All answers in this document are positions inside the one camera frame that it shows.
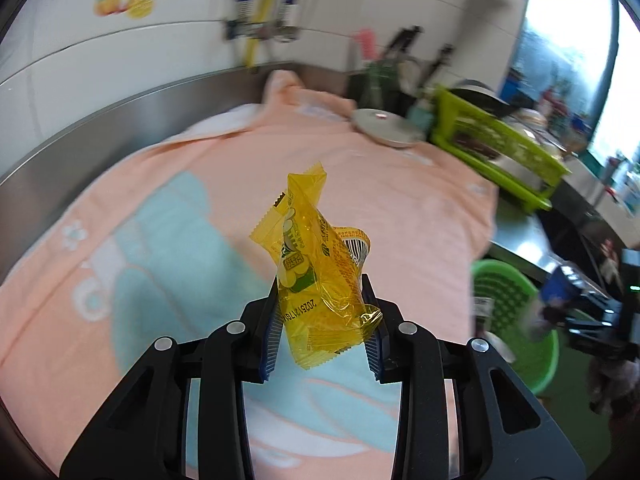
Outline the pink bottle brush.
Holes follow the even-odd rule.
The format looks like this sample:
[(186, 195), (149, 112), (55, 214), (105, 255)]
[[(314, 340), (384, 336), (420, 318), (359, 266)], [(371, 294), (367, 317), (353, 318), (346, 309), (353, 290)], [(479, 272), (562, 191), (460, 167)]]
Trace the pink bottle brush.
[(360, 56), (364, 62), (372, 62), (378, 58), (376, 53), (376, 36), (373, 29), (363, 28), (356, 32), (354, 39), (358, 44)]

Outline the pink towel with blue print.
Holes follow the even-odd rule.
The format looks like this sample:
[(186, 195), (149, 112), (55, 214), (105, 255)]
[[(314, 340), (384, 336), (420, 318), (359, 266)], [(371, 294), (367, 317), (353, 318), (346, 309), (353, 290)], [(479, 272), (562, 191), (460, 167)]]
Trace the pink towel with blue print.
[(102, 174), (17, 261), (1, 286), (1, 396), (50, 469), (158, 337), (206, 337), (268, 294), (276, 268), (250, 232), (314, 164), (324, 218), (369, 237), (378, 296), (440, 339), (470, 338), (497, 188), (432, 144), (370, 141), (354, 107), (279, 70), (262, 102)]

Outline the green knife holder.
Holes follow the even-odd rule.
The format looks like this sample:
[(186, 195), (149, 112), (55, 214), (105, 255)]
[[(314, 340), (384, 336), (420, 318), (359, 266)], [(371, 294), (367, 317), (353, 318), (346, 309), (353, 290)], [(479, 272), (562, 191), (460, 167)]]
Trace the green knife holder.
[(350, 75), (346, 96), (359, 108), (376, 108), (405, 117), (416, 102), (414, 74), (419, 66), (409, 60), (378, 61)]

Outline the yellow snack wrapper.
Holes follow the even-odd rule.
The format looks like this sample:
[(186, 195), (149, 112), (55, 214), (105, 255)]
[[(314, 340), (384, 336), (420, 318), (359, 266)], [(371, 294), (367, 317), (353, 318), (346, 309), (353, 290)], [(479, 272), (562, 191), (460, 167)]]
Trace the yellow snack wrapper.
[(363, 344), (382, 312), (362, 296), (371, 242), (332, 226), (319, 209), (326, 170), (289, 174), (288, 185), (250, 233), (277, 266), (278, 303), (295, 363), (309, 370)]

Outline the green dish rack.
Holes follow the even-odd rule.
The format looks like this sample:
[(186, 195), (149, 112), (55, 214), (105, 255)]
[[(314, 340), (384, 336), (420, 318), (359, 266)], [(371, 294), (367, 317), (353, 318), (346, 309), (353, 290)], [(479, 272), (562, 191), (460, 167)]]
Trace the green dish rack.
[(432, 142), (503, 188), (526, 212), (552, 207), (551, 196), (570, 173), (529, 132), (519, 132), (495, 115), (444, 87), (434, 94)]

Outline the wall water valves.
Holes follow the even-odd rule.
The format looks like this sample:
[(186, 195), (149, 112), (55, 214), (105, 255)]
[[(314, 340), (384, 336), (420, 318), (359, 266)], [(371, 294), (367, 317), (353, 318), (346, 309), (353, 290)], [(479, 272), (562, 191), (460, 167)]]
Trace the wall water valves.
[(232, 0), (234, 14), (224, 21), (224, 40), (295, 41), (299, 27), (290, 17), (299, 0)]

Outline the black wok in rack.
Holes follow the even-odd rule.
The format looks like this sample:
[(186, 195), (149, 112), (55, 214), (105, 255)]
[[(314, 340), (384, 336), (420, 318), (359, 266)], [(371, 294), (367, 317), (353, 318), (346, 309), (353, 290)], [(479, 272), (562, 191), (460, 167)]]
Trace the black wok in rack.
[(516, 105), (500, 99), (487, 84), (476, 79), (460, 80), (449, 91), (495, 118), (509, 116), (518, 109)]

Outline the blue drink can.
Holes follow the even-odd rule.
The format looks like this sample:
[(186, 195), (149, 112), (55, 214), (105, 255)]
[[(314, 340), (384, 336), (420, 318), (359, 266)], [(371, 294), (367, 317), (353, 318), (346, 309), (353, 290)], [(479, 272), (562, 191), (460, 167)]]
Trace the blue drink can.
[(533, 341), (546, 338), (556, 321), (550, 321), (544, 315), (544, 310), (550, 308), (552, 311), (564, 311), (583, 290), (582, 274), (574, 266), (564, 263), (555, 268), (523, 315), (522, 329), (525, 335)]

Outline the white ceramic plate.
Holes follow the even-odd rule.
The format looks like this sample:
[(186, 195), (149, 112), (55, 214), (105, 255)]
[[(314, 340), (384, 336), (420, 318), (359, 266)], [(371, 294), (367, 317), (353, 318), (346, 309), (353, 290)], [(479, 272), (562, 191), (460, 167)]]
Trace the white ceramic plate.
[(389, 148), (412, 148), (424, 139), (423, 131), (412, 122), (386, 110), (358, 108), (352, 112), (352, 124), (372, 141)]

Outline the green plastic waste basket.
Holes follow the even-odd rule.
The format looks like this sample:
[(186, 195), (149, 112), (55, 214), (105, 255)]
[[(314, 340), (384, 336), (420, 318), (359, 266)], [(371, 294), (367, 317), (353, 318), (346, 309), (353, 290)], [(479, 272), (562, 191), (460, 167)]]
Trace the green plastic waste basket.
[(539, 396), (551, 384), (558, 368), (560, 342), (552, 330), (544, 339), (529, 340), (520, 329), (522, 314), (538, 289), (524, 274), (505, 262), (484, 259), (471, 266), (473, 292), (492, 301), (489, 331), (513, 353), (511, 364), (525, 385)]

